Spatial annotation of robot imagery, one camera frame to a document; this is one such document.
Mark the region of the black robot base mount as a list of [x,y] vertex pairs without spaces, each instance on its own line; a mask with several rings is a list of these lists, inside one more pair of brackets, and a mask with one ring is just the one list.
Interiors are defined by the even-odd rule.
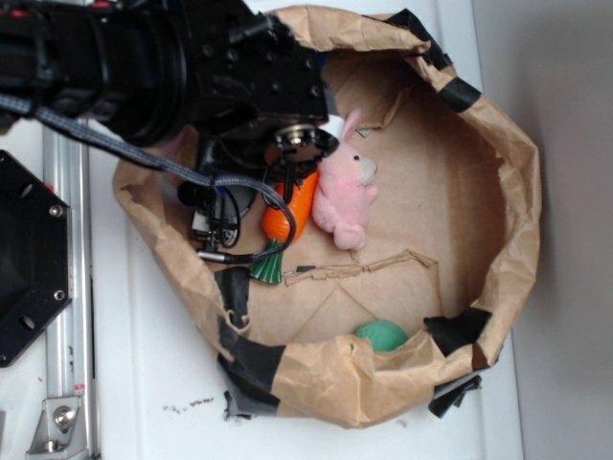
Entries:
[[1,366],[12,366],[71,300],[70,207],[1,152]]

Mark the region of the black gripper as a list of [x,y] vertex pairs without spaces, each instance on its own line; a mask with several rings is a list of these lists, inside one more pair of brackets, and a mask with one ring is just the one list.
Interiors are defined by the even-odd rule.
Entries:
[[323,129],[329,102],[316,52],[276,14],[242,1],[184,7],[197,83],[188,123],[217,139],[237,169],[286,183],[314,173],[339,144]]

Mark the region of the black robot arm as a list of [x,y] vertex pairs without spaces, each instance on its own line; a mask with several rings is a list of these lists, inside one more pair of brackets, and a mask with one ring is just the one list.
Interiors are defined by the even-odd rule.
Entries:
[[241,1],[5,1],[1,127],[45,110],[160,147],[186,127],[225,171],[298,178],[333,153],[313,49]]

